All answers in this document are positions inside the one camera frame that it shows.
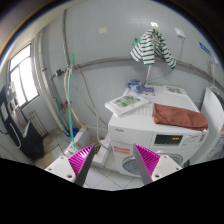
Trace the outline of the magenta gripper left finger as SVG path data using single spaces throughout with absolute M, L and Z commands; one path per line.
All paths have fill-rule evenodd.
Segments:
M 46 168 L 46 171 L 83 186 L 94 155 L 94 145 L 91 144 L 69 157 L 60 156 Z

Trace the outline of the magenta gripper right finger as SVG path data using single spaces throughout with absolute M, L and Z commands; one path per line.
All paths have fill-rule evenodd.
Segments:
M 181 170 L 168 155 L 158 155 L 138 144 L 134 145 L 133 154 L 145 185 Z

